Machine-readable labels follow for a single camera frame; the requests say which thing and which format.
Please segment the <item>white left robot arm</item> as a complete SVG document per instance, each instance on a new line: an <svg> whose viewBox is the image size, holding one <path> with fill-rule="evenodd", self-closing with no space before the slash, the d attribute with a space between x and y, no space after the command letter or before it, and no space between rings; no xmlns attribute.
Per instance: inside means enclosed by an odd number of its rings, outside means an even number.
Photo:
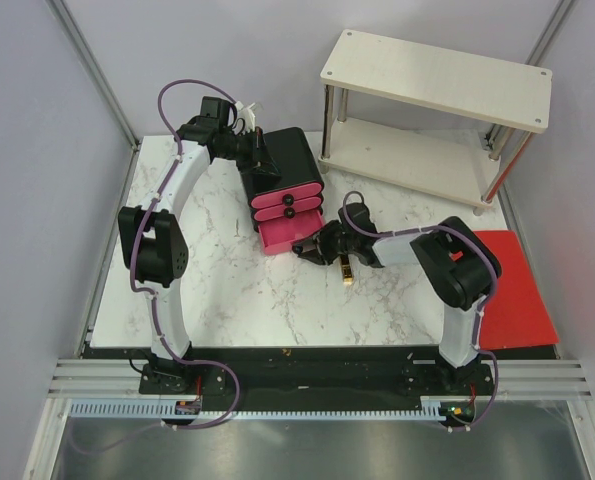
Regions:
<svg viewBox="0 0 595 480"><path fill-rule="evenodd" d="M129 285L143 294L151 316L152 353L168 362L162 382L185 393L196 382L196 369L184 356L191 347L181 305L181 277L188 265L188 246L178 218L199 178L213 161L233 161L243 173L277 176L278 168L256 126L236 134L206 116L172 132L176 150L142 203L118 214L120 243Z"/></svg>

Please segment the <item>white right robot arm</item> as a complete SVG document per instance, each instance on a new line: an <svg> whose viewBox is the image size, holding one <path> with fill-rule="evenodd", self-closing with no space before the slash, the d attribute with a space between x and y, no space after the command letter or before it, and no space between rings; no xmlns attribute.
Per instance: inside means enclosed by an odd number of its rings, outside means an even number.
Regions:
<svg viewBox="0 0 595 480"><path fill-rule="evenodd" d="M468 367L480 354L480 331L485 307L496 294L502 267L492 251L459 217L436 225L380 232L363 202L342 206L339 218L292 244L298 258L330 265L343 255L362 265L385 268L418 265L444 304L438 346L445 362L435 368L435 381L444 392L460 392L471 381Z"/></svg>

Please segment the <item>pink bottom drawer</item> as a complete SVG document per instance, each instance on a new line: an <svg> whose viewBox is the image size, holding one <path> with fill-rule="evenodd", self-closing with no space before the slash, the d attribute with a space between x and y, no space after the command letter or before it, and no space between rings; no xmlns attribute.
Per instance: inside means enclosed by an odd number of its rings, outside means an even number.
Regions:
<svg viewBox="0 0 595 480"><path fill-rule="evenodd" d="M323 217L318 209L297 213L294 218L261 222L258 232L263 253L268 256L286 253L292 249L294 242L311 236L323 226Z"/></svg>

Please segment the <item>black drawer cabinet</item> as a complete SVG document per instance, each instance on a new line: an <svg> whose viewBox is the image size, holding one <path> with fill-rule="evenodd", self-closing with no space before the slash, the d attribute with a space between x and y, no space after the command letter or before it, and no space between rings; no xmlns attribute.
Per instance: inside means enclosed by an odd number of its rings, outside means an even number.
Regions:
<svg viewBox="0 0 595 480"><path fill-rule="evenodd" d="M278 166L280 177L240 174L247 197L253 228L258 225L256 210L291 205L294 200L321 195L324 182L304 131L291 127L264 135L268 150Z"/></svg>

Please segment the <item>gold black lipstick case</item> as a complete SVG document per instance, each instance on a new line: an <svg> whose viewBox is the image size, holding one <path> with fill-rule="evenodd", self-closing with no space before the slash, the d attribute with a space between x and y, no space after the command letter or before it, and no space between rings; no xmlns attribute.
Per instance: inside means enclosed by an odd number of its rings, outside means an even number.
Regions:
<svg viewBox="0 0 595 480"><path fill-rule="evenodd" d="M339 260L340 260L340 269L341 269L343 284L345 286L350 286L353 284L354 275L353 275L349 256L343 254L339 257Z"/></svg>

